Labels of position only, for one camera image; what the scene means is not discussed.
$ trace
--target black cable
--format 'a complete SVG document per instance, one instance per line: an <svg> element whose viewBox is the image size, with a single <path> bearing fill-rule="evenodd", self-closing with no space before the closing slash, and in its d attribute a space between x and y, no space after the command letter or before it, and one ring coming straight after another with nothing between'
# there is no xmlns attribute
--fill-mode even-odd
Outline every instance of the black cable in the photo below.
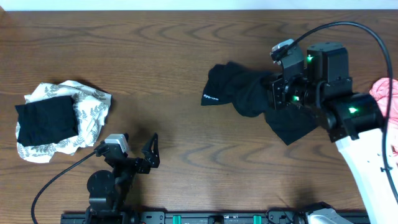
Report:
<svg viewBox="0 0 398 224"><path fill-rule="evenodd" d="M293 41L292 44L290 44L289 46L287 46L283 51L281 51L277 56L276 56L276 60L279 61L282 56L284 54L287 53L287 51L289 49L291 49L293 46L295 46L297 43L299 43L302 39L306 38L307 36L313 34L314 32L318 31L318 30L322 30L325 28L329 28L329 27L333 27L333 26L340 26L340 25L347 25L347 26L355 26L358 28L361 28L363 30L365 30L368 34L372 35L372 37L377 41L377 43L379 44L381 51L383 52L383 56L384 56L384 60L386 61L387 64L387 77L389 78L389 92L388 92L388 104L387 104L387 114L386 114L386 119L384 120L384 126L382 127L382 157L383 157L383 164L384 164L384 168L382 168L382 171L386 172L387 175L387 179L388 182L390 183L390 187L392 190L392 193L394 194L394 197L398 203L398 192L397 189L394 185L394 181L392 179L390 170L392 169L389 165L388 165L388 160L387 160L387 128L388 128L388 120L390 118L390 109L391 109L391 100L392 100L392 79L394 78L393 74L392 74L392 65L391 65L391 59L390 59L390 55L388 53L387 47L384 44L383 40L370 28L368 28L367 26L364 26L362 24L358 24L356 22L346 22L346 21L341 21L341 22L331 22L329 24L325 24L322 26L318 26L315 29L312 29L308 32L306 32L304 35L302 35L301 37L299 37L297 40Z"/></svg>
<svg viewBox="0 0 398 224"><path fill-rule="evenodd" d="M95 152L92 152L90 154L88 154L86 157L80 159L78 162L76 162L74 165L70 166L69 168L66 168L64 171L62 171L61 173L59 173L58 175L56 175L54 178L52 178L46 185L44 185L44 187L42 188L42 190L40 190L37 195L36 198L33 200L32 203L32 208L30 210L30 214L32 215L32 220L34 224L39 224L36 220L36 216L35 216L35 206L37 203L37 200L39 199L40 195L43 193L43 191L50 185L52 184L52 182L54 182L55 180L57 180L60 176L62 176L64 173L70 171L71 169L75 168L77 165L81 164L82 162L84 162L86 159L90 158L92 155L94 155Z"/></svg>

